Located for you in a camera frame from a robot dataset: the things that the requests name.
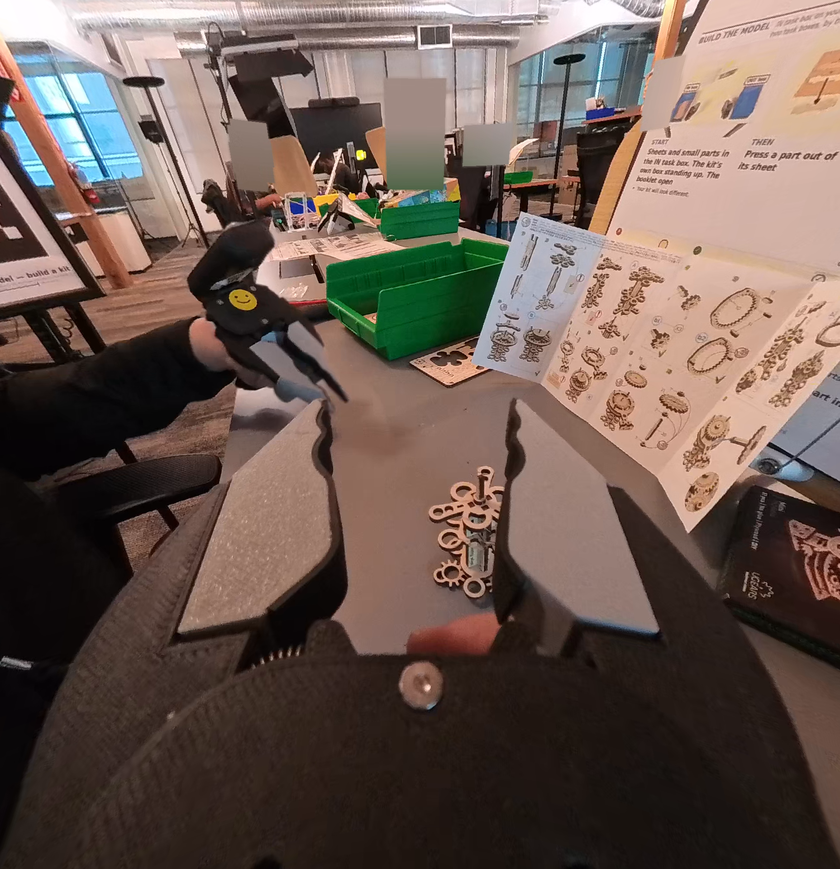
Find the wooden model assembly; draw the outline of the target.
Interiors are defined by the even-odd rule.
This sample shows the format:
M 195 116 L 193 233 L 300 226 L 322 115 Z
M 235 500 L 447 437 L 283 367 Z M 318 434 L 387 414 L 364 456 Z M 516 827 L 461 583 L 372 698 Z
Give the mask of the wooden model assembly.
M 460 590 L 475 605 L 491 601 L 496 539 L 503 487 L 494 484 L 495 471 L 477 469 L 474 481 L 455 483 L 449 499 L 428 511 L 440 527 L 437 546 L 444 554 L 433 573 L 439 587 Z

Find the person's left hand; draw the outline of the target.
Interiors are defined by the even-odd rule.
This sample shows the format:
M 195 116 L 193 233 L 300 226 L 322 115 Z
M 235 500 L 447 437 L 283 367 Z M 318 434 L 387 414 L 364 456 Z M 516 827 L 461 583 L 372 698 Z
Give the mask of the person's left hand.
M 246 389 L 274 387 L 264 375 L 244 368 L 230 356 L 224 343 L 216 336 L 216 328 L 211 321 L 193 319 L 188 336 L 193 356 L 208 371 L 228 374 Z

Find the white instruction poster board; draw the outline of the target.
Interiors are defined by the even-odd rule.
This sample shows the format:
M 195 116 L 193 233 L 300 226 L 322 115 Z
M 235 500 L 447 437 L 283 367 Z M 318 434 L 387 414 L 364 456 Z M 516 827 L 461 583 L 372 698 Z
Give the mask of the white instruction poster board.
M 708 2 L 610 234 L 840 276 L 840 2 Z

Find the wooden support post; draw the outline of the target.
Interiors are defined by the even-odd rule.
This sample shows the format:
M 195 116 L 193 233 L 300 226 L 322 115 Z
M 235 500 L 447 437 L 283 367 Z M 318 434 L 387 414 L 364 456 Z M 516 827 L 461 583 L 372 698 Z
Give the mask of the wooden support post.
M 70 172 L 69 163 L 58 146 L 45 116 L 33 93 L 24 82 L 23 74 L 0 34 L 0 76 L 14 82 L 11 98 L 13 114 L 43 162 L 53 185 L 67 211 L 76 218 L 88 236 L 91 250 L 112 288 L 130 288 L 134 281 L 118 251 L 106 233 L 99 217 L 83 197 Z

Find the framed marker sign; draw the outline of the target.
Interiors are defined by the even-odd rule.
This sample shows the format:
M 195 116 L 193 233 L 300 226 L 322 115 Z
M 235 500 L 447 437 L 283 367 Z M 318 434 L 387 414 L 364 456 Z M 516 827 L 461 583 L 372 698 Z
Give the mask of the framed marker sign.
M 0 130 L 0 316 L 103 296 Z

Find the person's black top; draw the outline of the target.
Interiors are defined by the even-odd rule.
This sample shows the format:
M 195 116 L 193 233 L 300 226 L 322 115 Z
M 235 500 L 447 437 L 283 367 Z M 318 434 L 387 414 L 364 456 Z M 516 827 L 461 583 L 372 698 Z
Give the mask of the person's black top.
M 0 466 L 0 657 L 72 662 L 130 577 Z

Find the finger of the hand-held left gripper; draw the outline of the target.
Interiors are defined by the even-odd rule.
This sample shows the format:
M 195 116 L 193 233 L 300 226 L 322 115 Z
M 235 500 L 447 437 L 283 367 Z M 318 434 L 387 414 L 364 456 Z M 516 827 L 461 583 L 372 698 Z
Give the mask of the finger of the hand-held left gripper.
M 292 304 L 283 305 L 283 349 L 298 368 L 325 368 L 325 346 L 314 325 Z
M 283 349 L 284 333 L 269 333 L 249 347 L 258 367 L 274 384 L 281 401 L 299 399 L 310 403 L 326 399 L 332 393 L 340 400 L 349 400 L 325 351 L 325 368 L 298 368 Z

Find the person's left forearm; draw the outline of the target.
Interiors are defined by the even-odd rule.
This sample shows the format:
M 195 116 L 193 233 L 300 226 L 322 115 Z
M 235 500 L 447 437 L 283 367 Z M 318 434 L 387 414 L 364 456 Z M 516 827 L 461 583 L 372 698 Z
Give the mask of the person's left forearm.
M 118 342 L 72 363 L 0 378 L 0 466 L 26 481 L 171 425 L 230 378 L 191 347 L 192 319 Z

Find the folded assembly instruction booklet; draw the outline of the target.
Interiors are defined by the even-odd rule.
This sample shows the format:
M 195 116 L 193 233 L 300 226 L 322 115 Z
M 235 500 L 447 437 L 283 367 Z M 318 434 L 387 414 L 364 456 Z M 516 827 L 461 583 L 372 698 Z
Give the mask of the folded assembly instruction booklet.
M 840 361 L 840 276 L 521 214 L 473 361 L 546 389 L 691 531 Z

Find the wooden sheet with lobed cutouts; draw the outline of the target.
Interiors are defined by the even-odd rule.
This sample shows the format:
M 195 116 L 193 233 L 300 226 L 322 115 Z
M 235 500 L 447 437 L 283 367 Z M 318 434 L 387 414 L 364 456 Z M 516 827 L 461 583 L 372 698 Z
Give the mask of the wooden sheet with lobed cutouts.
M 472 361 L 478 338 L 475 335 L 423 354 L 410 360 L 410 365 L 446 387 L 456 386 L 489 371 Z

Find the printed paper sheets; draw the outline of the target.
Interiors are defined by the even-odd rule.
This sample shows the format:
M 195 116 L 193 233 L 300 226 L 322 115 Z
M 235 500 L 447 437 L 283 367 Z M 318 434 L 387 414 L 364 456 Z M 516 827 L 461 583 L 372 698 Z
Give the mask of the printed paper sheets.
M 286 262 L 308 256 L 324 255 L 339 262 L 401 251 L 400 245 L 386 241 L 380 234 L 346 233 L 310 238 L 276 240 L 267 262 Z

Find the black monitor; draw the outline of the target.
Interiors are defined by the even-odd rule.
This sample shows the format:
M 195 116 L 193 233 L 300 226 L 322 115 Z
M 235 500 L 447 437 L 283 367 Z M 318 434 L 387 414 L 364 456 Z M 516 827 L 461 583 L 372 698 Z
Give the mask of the black monitor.
M 381 103 L 360 103 L 356 97 L 310 101 L 307 107 L 291 109 L 296 137 L 301 144 L 313 173 L 321 153 L 351 158 L 360 173 L 378 170 L 371 146 L 369 130 L 382 127 Z

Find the black office chair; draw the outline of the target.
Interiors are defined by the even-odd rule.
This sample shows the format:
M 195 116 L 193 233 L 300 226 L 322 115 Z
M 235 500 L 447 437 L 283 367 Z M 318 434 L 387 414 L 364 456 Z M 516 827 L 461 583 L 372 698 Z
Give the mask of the black office chair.
M 111 529 L 152 512 L 177 520 L 170 507 L 211 491 L 220 480 L 222 462 L 214 454 L 178 454 L 132 462 L 64 482 L 54 501 L 87 527 Z

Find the green plastic bin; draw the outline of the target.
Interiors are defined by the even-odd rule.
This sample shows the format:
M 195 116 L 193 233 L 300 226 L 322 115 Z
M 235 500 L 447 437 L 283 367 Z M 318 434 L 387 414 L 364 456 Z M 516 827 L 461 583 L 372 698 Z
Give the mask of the green plastic bin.
M 458 233 L 461 201 L 382 208 L 379 231 L 389 242 Z
M 392 361 L 479 333 L 508 246 L 463 238 L 333 263 L 329 312 Z

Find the person's right hand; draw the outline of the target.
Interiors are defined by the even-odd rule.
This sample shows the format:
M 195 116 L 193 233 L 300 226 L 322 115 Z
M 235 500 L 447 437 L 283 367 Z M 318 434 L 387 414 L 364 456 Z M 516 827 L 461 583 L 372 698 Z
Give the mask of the person's right hand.
M 466 616 L 415 630 L 405 650 L 408 655 L 425 657 L 482 656 L 491 651 L 499 627 L 494 614 Z

